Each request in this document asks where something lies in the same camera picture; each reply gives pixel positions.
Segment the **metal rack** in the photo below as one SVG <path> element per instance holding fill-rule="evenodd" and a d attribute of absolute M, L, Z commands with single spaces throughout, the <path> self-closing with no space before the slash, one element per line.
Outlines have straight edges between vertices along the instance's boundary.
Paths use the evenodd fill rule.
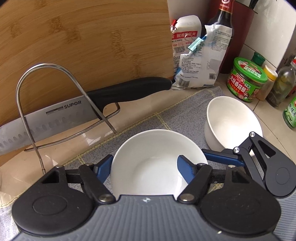
<path fill-rule="evenodd" d="M 47 144 L 44 144 L 44 145 L 40 145 L 40 146 L 36 146 L 36 143 L 34 141 L 34 138 L 32 136 L 32 133 L 30 131 L 30 128 L 28 126 L 28 123 L 27 123 L 27 120 L 24 116 L 24 113 L 23 113 L 23 110 L 22 110 L 22 106 L 20 104 L 20 88 L 21 88 L 21 85 L 22 83 L 24 82 L 25 78 L 28 77 L 29 74 L 31 74 L 32 72 L 38 70 L 38 69 L 44 69 L 44 68 L 53 68 L 53 69 L 57 69 L 57 70 L 60 70 L 62 72 L 64 72 L 71 80 L 72 82 L 77 86 L 77 88 L 80 90 L 80 92 L 83 94 L 83 96 L 87 99 L 87 101 L 90 103 L 90 105 L 92 106 L 92 108 L 94 109 L 94 111 L 102 118 L 102 120 L 99 120 L 97 121 L 96 123 L 92 124 L 91 126 L 85 128 L 84 130 L 80 131 L 80 132 L 77 132 L 67 138 L 64 138 L 64 139 L 61 139 L 61 140 L 58 140 L 58 141 L 55 141 L 55 142 L 51 142 L 51 143 L 47 143 Z M 38 149 L 41 149 L 41 148 L 45 148 L 45 147 L 49 147 L 49 146 L 53 146 L 53 145 L 56 145 L 56 144 L 60 144 L 60 143 L 63 143 L 65 141 L 68 141 L 68 140 L 71 140 L 89 130 L 91 130 L 92 128 L 96 127 L 97 125 L 103 123 L 103 122 L 106 122 L 106 124 L 110 127 L 110 129 L 113 131 L 113 133 L 117 133 L 117 131 L 115 130 L 115 128 L 111 125 L 111 123 L 108 121 L 109 118 L 113 117 L 114 115 L 118 114 L 120 112 L 120 106 L 118 103 L 115 103 L 116 105 L 116 111 L 114 111 L 113 113 L 111 113 L 110 115 L 108 116 L 104 116 L 103 113 L 98 109 L 98 107 L 94 104 L 94 102 L 89 98 L 89 96 L 87 95 L 87 93 L 83 90 L 83 88 L 81 87 L 81 85 L 78 83 L 78 81 L 75 79 L 75 77 L 71 74 L 71 72 L 69 70 L 67 70 L 66 68 L 60 66 L 60 65 L 57 65 L 57 64 L 37 64 L 33 67 L 31 67 L 30 69 L 28 69 L 24 74 L 23 76 L 20 78 L 18 84 L 17 84 L 17 90 L 16 90 L 16 98 L 17 98 L 17 107 L 18 107 L 18 111 L 20 113 L 20 117 L 22 119 L 22 122 L 25 126 L 25 129 L 26 129 L 26 132 L 28 134 L 28 137 L 31 141 L 31 144 L 32 144 L 32 148 L 29 148 L 29 149 L 26 149 L 25 151 L 32 151 L 34 150 L 39 158 L 39 161 L 40 161 L 40 165 L 41 165 L 41 168 L 42 168 L 42 172 L 43 174 L 46 173 L 46 170 L 44 168 L 44 164 L 43 164 L 43 161 L 42 161 L 42 158 L 41 158 L 41 155 L 39 153 L 39 150 Z"/>

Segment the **wood grain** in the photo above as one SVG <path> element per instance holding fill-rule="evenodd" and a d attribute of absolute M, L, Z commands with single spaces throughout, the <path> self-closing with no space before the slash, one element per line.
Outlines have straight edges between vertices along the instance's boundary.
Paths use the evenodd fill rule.
<path fill-rule="evenodd" d="M 9 0 L 0 22 L 0 126 L 19 117 L 17 83 L 38 63 L 64 66 L 86 91 L 173 75 L 167 0 Z M 20 95 L 30 113 L 80 92 L 63 73 L 44 69 Z"/>

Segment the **black knife handle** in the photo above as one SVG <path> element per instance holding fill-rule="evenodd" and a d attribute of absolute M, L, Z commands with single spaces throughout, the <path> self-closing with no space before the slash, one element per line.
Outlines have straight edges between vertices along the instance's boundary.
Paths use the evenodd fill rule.
<path fill-rule="evenodd" d="M 171 87 L 172 82 L 169 79 L 145 77 L 89 91 L 87 94 L 103 112 L 104 107 L 110 103 L 138 100 Z"/>

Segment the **yellow bottle cap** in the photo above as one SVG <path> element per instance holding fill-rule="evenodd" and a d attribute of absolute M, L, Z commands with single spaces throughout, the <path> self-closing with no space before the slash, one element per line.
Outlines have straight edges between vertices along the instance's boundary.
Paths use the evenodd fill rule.
<path fill-rule="evenodd" d="M 266 73 L 267 77 L 275 81 L 277 78 L 277 73 L 274 70 L 271 70 L 267 66 L 264 67 L 263 71 Z"/>

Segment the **green labeled jar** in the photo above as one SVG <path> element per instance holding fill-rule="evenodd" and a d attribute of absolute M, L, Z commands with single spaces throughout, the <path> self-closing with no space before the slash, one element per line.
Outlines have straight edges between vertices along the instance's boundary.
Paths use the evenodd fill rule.
<path fill-rule="evenodd" d="M 283 112 L 283 118 L 286 124 L 291 128 L 296 127 L 296 97 Z"/>
<path fill-rule="evenodd" d="M 237 57 L 227 80 L 227 87 L 238 98 L 251 102 L 267 81 L 267 75 L 261 67 L 252 61 Z"/>

